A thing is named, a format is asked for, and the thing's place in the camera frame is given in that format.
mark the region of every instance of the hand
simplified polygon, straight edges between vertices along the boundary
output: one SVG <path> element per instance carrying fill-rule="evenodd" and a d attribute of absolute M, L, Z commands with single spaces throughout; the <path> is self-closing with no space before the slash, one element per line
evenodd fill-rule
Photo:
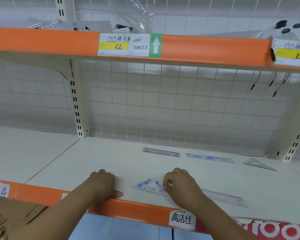
<path fill-rule="evenodd" d="M 114 189 L 115 176 L 104 169 L 99 172 L 92 172 L 86 180 L 86 185 L 96 192 L 96 201 L 104 202 L 110 198 L 120 198 L 124 194 Z"/>
<path fill-rule="evenodd" d="M 178 206 L 194 214 L 205 197 L 195 179 L 187 170 L 180 168 L 175 168 L 164 176 L 162 189 Z"/>

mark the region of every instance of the white shelf surface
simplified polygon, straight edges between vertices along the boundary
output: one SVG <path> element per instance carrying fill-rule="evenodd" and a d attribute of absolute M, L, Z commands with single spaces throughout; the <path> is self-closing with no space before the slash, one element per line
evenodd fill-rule
<path fill-rule="evenodd" d="M 77 140 L 76 134 L 0 126 L 0 180 L 25 183 Z"/>
<path fill-rule="evenodd" d="M 143 147 L 179 152 L 181 158 L 145 153 Z M 186 153 L 228 157 L 235 163 L 187 158 Z M 248 208 L 216 202 L 230 216 L 300 224 L 300 176 L 276 160 L 258 158 L 277 171 L 241 164 L 249 158 L 87 137 L 74 144 L 28 184 L 71 191 L 92 171 L 104 168 L 118 176 L 116 187 L 124 192 L 123 200 L 177 208 L 169 197 L 133 189 L 132 186 L 153 177 L 162 180 L 165 173 L 179 167 L 187 169 L 203 189 L 243 197 Z"/>

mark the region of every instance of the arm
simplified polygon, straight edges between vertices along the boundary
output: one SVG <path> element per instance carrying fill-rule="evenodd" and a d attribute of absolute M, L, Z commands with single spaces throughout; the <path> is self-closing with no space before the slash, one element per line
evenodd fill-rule
<path fill-rule="evenodd" d="M 67 240 L 92 203 L 119 198 L 115 177 L 104 169 L 93 172 L 81 185 L 55 206 L 48 208 L 24 228 L 9 235 L 9 240 Z"/>
<path fill-rule="evenodd" d="M 167 173 L 162 187 L 178 206 L 192 212 L 204 224 L 214 240 L 256 240 L 203 194 L 187 170 L 175 168 Z"/>

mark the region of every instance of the person's left hand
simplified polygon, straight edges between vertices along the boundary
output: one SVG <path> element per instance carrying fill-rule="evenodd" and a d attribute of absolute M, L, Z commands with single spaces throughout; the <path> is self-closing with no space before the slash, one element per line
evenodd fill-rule
<path fill-rule="evenodd" d="M 87 178 L 86 184 L 95 191 L 96 201 L 99 203 L 110 198 L 120 198 L 124 195 L 122 192 L 114 189 L 115 176 L 104 169 L 92 172 L 90 177 Z"/>

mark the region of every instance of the green arrow label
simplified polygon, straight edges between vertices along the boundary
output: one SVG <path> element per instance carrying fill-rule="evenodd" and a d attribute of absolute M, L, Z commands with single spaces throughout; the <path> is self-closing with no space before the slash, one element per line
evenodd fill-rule
<path fill-rule="evenodd" d="M 162 34 L 153 33 L 150 35 L 149 57 L 161 58 Z"/>

